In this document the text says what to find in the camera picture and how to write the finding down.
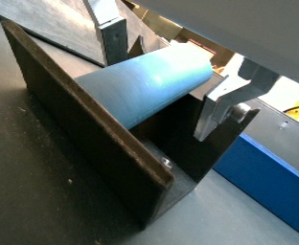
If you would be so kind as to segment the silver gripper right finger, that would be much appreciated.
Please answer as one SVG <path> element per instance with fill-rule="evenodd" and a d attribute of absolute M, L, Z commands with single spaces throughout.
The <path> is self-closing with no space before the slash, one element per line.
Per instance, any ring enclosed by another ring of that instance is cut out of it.
<path fill-rule="evenodd" d="M 265 95 L 281 75 L 245 58 L 238 73 L 228 75 L 203 97 L 203 107 L 195 126 L 195 137 L 202 142 L 229 115 L 242 122 L 252 107 L 244 105 Z"/>

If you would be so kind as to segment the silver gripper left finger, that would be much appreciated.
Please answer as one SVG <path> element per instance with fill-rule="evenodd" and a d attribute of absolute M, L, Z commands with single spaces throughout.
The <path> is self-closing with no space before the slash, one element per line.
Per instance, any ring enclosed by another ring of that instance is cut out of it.
<path fill-rule="evenodd" d="M 83 3 L 103 46 L 104 65 L 110 66 L 129 59 L 127 19 L 121 15 L 115 0 L 83 0 Z"/>

